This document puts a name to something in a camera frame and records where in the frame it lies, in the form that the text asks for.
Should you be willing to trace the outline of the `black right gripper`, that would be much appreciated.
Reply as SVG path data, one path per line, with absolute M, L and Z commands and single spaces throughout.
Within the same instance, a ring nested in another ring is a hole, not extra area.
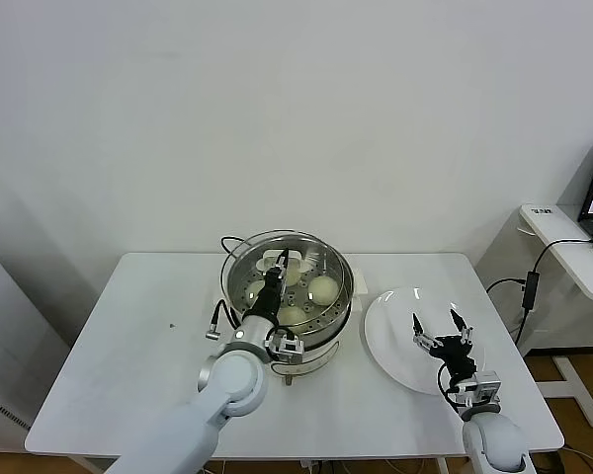
M 459 333 L 438 336 L 435 339 L 424 332 L 419 318 L 412 313 L 413 342 L 426 353 L 436 348 L 434 357 L 446 365 L 452 380 L 469 379 L 476 373 L 475 361 L 469 356 L 473 347 L 471 339 L 473 327 L 470 327 L 455 309 L 451 308 L 450 314 Z

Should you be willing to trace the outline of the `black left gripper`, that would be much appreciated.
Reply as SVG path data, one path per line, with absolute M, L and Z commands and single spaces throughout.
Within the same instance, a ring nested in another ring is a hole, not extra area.
M 284 280 L 286 270 L 290 266 L 290 249 L 281 251 L 274 264 L 268 268 L 268 274 L 277 280 Z M 257 295 L 253 306 L 244 312 L 244 318 L 258 316 L 278 324 L 278 312 L 282 302 L 282 284 L 280 282 L 265 283 Z

